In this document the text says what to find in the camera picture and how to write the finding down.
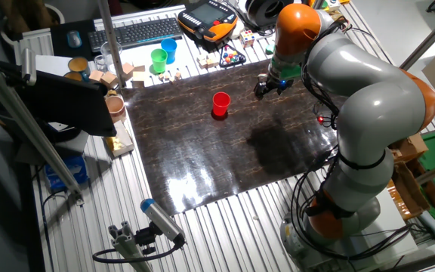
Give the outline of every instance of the screen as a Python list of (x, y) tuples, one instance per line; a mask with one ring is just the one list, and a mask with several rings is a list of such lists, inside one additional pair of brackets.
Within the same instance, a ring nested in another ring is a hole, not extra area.
[(203, 23), (207, 24), (210, 24), (216, 19), (219, 19), (226, 15), (223, 11), (220, 11), (217, 8), (213, 8), (210, 5), (201, 5), (197, 9), (193, 10), (191, 14), (196, 19), (201, 20)]

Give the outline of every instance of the floor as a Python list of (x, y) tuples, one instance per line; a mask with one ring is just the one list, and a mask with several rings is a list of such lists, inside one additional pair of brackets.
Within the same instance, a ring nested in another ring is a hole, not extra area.
[[(353, 0), (372, 32), (378, 37), (382, 48), (397, 66), (434, 29), (435, 12), (425, 11), (431, 2), (432, 0)], [(422, 69), (434, 56), (435, 43), (409, 72), (428, 82)]]

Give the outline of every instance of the cable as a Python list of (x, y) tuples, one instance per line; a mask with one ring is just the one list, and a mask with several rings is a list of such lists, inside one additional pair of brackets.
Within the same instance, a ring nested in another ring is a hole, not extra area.
[(157, 254), (154, 256), (149, 256), (149, 257), (142, 257), (142, 258), (126, 258), (126, 259), (107, 259), (107, 258), (100, 258), (98, 257), (98, 255), (103, 255), (106, 253), (111, 253), (111, 252), (117, 252), (115, 249), (105, 249), (102, 250), (100, 252), (97, 252), (95, 254), (93, 254), (92, 258), (94, 259), (94, 261), (98, 261), (104, 264), (127, 264), (127, 263), (133, 263), (133, 262), (142, 262), (142, 261), (152, 261), (152, 260), (156, 260), (158, 258), (163, 258), (165, 256), (169, 256), (170, 254), (172, 254), (174, 251), (178, 250), (180, 248), (179, 245), (174, 245), (174, 247), (172, 249), (170, 249), (167, 252), (161, 253), (161, 254)]
[(348, 29), (348, 30), (358, 31), (358, 32), (361, 32), (362, 34), (365, 34), (365, 35), (370, 36), (370, 37), (374, 40), (374, 42), (377, 44), (377, 46), (381, 49), (381, 51), (382, 51), (382, 53), (384, 54), (384, 56), (385, 56), (385, 58), (387, 59), (387, 61), (388, 61), (389, 63), (392, 63), (392, 61), (390, 61), (390, 59), (389, 59), (389, 57), (387, 56), (387, 54), (385, 54), (385, 52), (384, 52), (384, 50), (382, 49), (381, 45), (378, 43), (377, 39), (376, 39), (376, 38), (375, 38), (375, 37), (374, 37), (370, 32), (366, 32), (365, 30), (360, 29), (360, 28), (358, 28), (358, 27), (351, 27), (351, 28)]
[(8, 78), (12, 78), (13, 80), (19, 82), (20, 84), (26, 85), (26, 80), (24, 80), (21, 75), (16, 75), (13, 73), (9, 73), (8, 71), (3, 70), (2, 68), (0, 68), (0, 72), (3, 73), (4, 76), (6, 76), (6, 79), (8, 80)]
[(315, 40), (311, 43), (310, 47), (307, 49), (304, 55), (304, 61), (302, 63), (301, 67), (301, 81), (303, 82), (304, 87), (314, 96), (316, 99), (318, 99), (323, 105), (327, 106), (330, 111), (332, 111), (332, 114), (329, 117), (329, 124), (325, 125), (326, 127), (332, 127), (333, 129), (337, 129), (337, 126), (335, 124), (335, 120), (340, 112), (338, 107), (333, 103), (332, 99), (330, 98), (329, 94), (320, 88), (320, 86), (314, 82), (310, 74), (308, 73), (307, 69), (307, 63), (308, 58), (310, 56), (310, 52), (312, 51), (313, 47), (318, 43), (321, 39), (323, 39), (328, 34), (334, 33), (338, 31), (339, 29), (342, 29), (343, 31), (346, 31), (347, 27), (350, 25), (350, 22), (344, 17), (340, 16), (336, 21), (334, 21), (325, 31), (320, 33)]
[(55, 196), (57, 193), (61, 193), (61, 192), (66, 192), (66, 188), (63, 189), (63, 190), (59, 190), (59, 191), (57, 191), (57, 192), (54, 192), (54, 193), (50, 194), (50, 195), (45, 199), (45, 201), (43, 201), (42, 209), (45, 208), (45, 204), (46, 204), (46, 202), (47, 202), (48, 200), (50, 200), (51, 197), (53, 197), (53, 196)]
[(350, 266), (352, 267), (352, 269), (353, 269), (353, 272), (356, 272), (355, 266), (353, 266), (352, 262), (351, 262), (350, 260), (348, 260), (348, 263), (349, 263), (349, 264), (350, 264)]
[(402, 257), (399, 258), (399, 260), (397, 261), (397, 263), (392, 267), (392, 269), (394, 269), (395, 267), (397, 267), (397, 265), (399, 265), (400, 261), (402, 261), (402, 259), (404, 258), (405, 255), (402, 255)]
[[(291, 211), (292, 211), (291, 217), (292, 217), (293, 228), (295, 229), (296, 234), (300, 237), (301, 241), (303, 241), (305, 244), (307, 244), (310, 248), (315, 249), (316, 251), (318, 251), (324, 255), (327, 255), (331, 258), (338, 258), (338, 259), (345, 260), (345, 261), (355, 261), (355, 260), (368, 258), (368, 257), (371, 257), (371, 256), (389, 248), (390, 246), (394, 245), (395, 243), (399, 242), (403, 237), (405, 237), (407, 234), (409, 234), (409, 232), (412, 229), (412, 226), (415, 226), (416, 224), (408, 224), (404, 227), (401, 227), (397, 230), (394, 230), (390, 236), (386, 237), (385, 239), (383, 239), (382, 241), (380, 241), (376, 245), (370, 247), (369, 249), (367, 249), (361, 253), (358, 253), (358, 254), (355, 254), (352, 256), (345, 256), (345, 255), (338, 254), (337, 252), (316, 243), (313, 240), (313, 238), (311, 238), (311, 236), (306, 232), (306, 230), (304, 229), (304, 225), (303, 225), (304, 210), (307, 207), (309, 207), (309, 205), (311, 204), (313, 196), (306, 199), (304, 201), (304, 204), (301, 206), (298, 203), (298, 198), (301, 195), (304, 180), (306, 179), (308, 174), (311, 172), (311, 169), (317, 168), (317, 167), (321, 168), (325, 164), (326, 159), (328, 159), (328, 157), (330, 156), (330, 154), (332, 153), (332, 151), (335, 148), (336, 147), (334, 147), (333, 149), (331, 149), (329, 151), (326, 151), (324, 154), (317, 157), (315, 162), (311, 165), (311, 167), (309, 167), (308, 170), (298, 179), (298, 182), (296, 183), (295, 188), (293, 190), (292, 204), (291, 204)], [(327, 182), (327, 180), (329, 179), (330, 174), (331, 174), (333, 168), (335, 167), (337, 161), (338, 161), (338, 157), (335, 156), (335, 158), (333, 159), (332, 165), (329, 167), (329, 171), (327, 173), (327, 177), (325, 178), (324, 183)], [(294, 216), (298, 217), (298, 219), (297, 219), (298, 226), (296, 225), (295, 220), (293, 219)]]
[(38, 167), (38, 168), (36, 169), (36, 173), (31, 177), (31, 181), (33, 181), (33, 180), (36, 178), (36, 175), (39, 174), (39, 172), (43, 169), (43, 167), (45, 167), (45, 165), (46, 165), (46, 162), (43, 163), (40, 167)]

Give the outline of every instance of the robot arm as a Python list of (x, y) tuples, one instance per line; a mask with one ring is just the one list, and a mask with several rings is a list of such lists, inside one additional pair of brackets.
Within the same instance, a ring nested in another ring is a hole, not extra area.
[[(278, 94), (300, 75), (304, 52), (331, 25), (322, 11), (293, 4), (276, 22), (276, 47), (258, 98)], [(338, 161), (313, 200), (304, 224), (328, 244), (368, 227), (380, 214), (377, 196), (393, 172), (387, 145), (425, 128), (435, 115), (435, 91), (420, 79), (366, 53), (341, 32), (322, 37), (307, 58), (310, 78), (323, 90), (350, 97), (336, 122)]]

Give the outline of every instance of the white paper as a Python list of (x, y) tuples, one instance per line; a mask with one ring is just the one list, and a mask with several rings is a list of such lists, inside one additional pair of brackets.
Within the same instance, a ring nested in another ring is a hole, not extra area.
[(69, 72), (68, 62), (71, 59), (71, 57), (36, 55), (36, 70), (56, 76), (64, 76)]

